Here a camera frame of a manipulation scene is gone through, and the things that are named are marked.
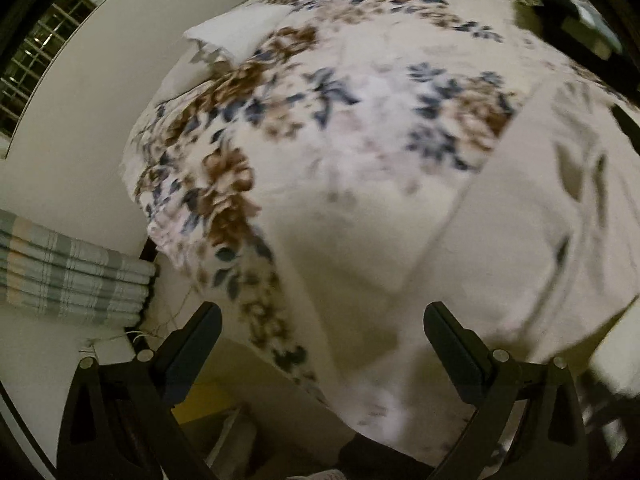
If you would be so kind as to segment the white printed shirt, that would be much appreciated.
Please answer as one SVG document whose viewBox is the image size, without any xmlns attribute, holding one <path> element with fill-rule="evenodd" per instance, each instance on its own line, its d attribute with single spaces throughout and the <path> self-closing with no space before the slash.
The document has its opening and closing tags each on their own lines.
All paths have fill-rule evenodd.
<svg viewBox="0 0 640 480">
<path fill-rule="evenodd" d="M 408 281 L 402 351 L 440 301 L 520 359 L 587 365 L 639 297 L 639 156 L 613 107 L 575 78 L 529 96 Z"/>
</svg>

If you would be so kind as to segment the black striped garment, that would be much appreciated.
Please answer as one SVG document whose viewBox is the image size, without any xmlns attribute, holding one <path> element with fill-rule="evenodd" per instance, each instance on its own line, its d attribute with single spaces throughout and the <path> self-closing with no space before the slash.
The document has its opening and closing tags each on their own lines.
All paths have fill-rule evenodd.
<svg viewBox="0 0 640 480">
<path fill-rule="evenodd" d="M 624 53 L 620 38 L 589 3 L 574 0 L 534 0 L 542 34 L 559 49 L 607 61 Z"/>
</svg>

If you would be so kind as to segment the grey-green striped curtain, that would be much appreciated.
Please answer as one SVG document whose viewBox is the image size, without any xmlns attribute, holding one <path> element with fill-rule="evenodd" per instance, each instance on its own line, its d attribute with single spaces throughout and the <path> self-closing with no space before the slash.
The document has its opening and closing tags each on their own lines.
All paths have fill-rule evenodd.
<svg viewBox="0 0 640 480">
<path fill-rule="evenodd" d="M 154 264 L 1 213 L 1 302 L 29 314 L 126 328 L 140 321 Z"/>
</svg>

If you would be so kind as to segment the floral bed sheet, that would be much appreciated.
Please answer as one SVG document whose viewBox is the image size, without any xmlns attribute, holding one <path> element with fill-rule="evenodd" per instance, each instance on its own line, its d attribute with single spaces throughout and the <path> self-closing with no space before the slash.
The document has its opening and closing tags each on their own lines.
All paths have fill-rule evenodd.
<svg viewBox="0 0 640 480">
<path fill-rule="evenodd" d="M 437 463 L 471 416 L 426 342 L 414 269 L 545 81 L 638 108 L 539 36 L 534 0 L 292 6 L 242 64 L 196 42 L 132 129 L 150 239 L 246 344 L 350 428 Z"/>
</svg>

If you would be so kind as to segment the white paper sheet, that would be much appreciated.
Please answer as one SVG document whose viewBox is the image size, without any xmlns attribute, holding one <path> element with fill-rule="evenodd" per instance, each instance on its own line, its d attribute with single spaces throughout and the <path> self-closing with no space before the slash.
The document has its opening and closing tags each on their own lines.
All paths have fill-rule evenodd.
<svg viewBox="0 0 640 480">
<path fill-rule="evenodd" d="M 233 65 L 242 64 L 291 13 L 292 6 L 254 3 L 197 24 L 183 33 L 206 52 L 222 53 Z"/>
</svg>

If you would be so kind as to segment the window with metal grille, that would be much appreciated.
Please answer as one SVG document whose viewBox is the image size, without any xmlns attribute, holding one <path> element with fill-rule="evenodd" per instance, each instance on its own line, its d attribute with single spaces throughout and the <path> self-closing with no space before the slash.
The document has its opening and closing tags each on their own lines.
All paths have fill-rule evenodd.
<svg viewBox="0 0 640 480">
<path fill-rule="evenodd" d="M 1 134 L 12 139 L 37 84 L 70 36 L 96 8 L 89 0 L 55 0 L 1 71 Z"/>
</svg>

